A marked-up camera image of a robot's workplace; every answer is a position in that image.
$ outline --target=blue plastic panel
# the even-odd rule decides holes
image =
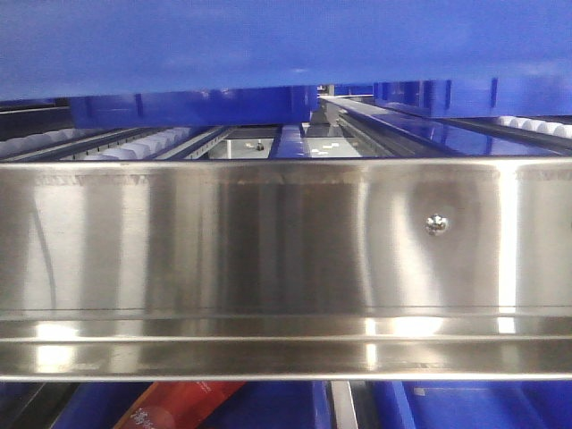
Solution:
[[[78,128],[306,122],[317,108],[317,87],[75,97],[70,106]]]
[[[0,100],[567,75],[568,0],[0,2]]]
[[[571,382],[387,382],[374,394],[383,427],[572,427]]]
[[[322,382],[247,383],[202,425],[209,429],[330,429]]]
[[[113,427],[150,383],[84,383],[52,429]]]
[[[374,85],[358,83],[354,85],[334,85],[335,96],[371,96],[374,93]]]
[[[572,114],[572,78],[513,77],[374,86],[375,103],[434,118]]]

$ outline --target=red package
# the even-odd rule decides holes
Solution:
[[[153,383],[114,429],[192,429],[240,386],[240,382]]]

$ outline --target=metal rail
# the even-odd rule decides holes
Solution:
[[[0,181],[0,378],[572,375],[570,160],[3,164]]]
[[[348,98],[323,97],[330,122],[342,119],[367,130],[396,156],[558,156],[570,155],[565,139],[494,127],[467,127],[462,121],[436,121]]]
[[[36,149],[24,154],[9,156],[2,159],[7,163],[37,162],[37,161],[57,161],[66,156],[71,156],[79,152],[84,152],[95,147],[100,147],[109,143],[116,143],[122,139],[134,139],[137,136],[143,136],[152,129],[133,128],[127,130],[111,130],[103,132],[95,136],[89,136],[82,139],[72,141],[64,141],[63,143],[53,144],[49,147]]]
[[[174,161],[199,158],[229,135],[232,130],[233,128],[229,127],[214,127],[156,156],[154,159]]]

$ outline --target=stainless steel shelf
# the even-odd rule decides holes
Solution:
[[[571,378],[571,180],[566,158],[0,165],[0,378]]]

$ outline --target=screw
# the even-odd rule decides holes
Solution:
[[[429,235],[441,235],[449,226],[449,219],[440,214],[434,214],[425,221],[425,229]]]

